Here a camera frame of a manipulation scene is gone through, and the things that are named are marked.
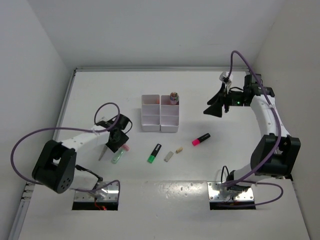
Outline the clear tube of colored pens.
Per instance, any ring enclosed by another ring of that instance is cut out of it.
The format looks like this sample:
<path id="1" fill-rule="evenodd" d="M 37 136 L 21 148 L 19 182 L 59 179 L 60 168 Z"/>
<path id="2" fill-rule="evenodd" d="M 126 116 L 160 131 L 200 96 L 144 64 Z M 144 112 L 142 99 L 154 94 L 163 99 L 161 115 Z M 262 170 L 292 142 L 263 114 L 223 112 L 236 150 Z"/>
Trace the clear tube of colored pens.
<path id="1" fill-rule="evenodd" d="M 171 105 L 178 105 L 179 104 L 179 94 L 177 92 L 171 92 L 169 95 L 169 103 Z"/>

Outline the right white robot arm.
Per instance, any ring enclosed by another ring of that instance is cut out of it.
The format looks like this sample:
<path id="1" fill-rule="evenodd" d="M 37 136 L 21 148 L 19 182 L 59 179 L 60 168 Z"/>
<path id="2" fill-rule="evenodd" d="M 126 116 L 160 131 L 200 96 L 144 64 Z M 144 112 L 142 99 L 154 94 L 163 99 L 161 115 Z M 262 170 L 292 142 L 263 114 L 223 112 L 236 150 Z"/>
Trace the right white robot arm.
<path id="1" fill-rule="evenodd" d="M 271 87 L 263 86 L 261 75 L 246 75 L 243 88 L 237 91 L 231 87 L 232 79 L 227 72 L 219 76 L 221 87 L 207 102 L 208 108 L 203 113 L 220 118 L 230 107 L 250 107 L 254 112 L 261 140 L 251 154 L 250 163 L 231 171 L 224 184 L 229 191 L 245 192 L 263 179 L 288 177 L 301 141 L 284 127 L 276 108 L 275 93 Z"/>

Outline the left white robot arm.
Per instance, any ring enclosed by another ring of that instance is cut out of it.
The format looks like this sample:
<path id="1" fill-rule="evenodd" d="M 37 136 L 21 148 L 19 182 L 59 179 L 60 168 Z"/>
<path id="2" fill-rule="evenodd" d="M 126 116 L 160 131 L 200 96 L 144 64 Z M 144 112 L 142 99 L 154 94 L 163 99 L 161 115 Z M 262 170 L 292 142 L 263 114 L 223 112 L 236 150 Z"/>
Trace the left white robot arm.
<path id="1" fill-rule="evenodd" d="M 125 129 L 132 121 L 125 115 L 102 118 L 89 132 L 57 142 L 49 140 L 43 147 L 32 171 L 32 178 L 58 194 L 68 189 L 93 192 L 103 178 L 77 164 L 80 157 L 97 146 L 116 153 L 129 140 Z"/>

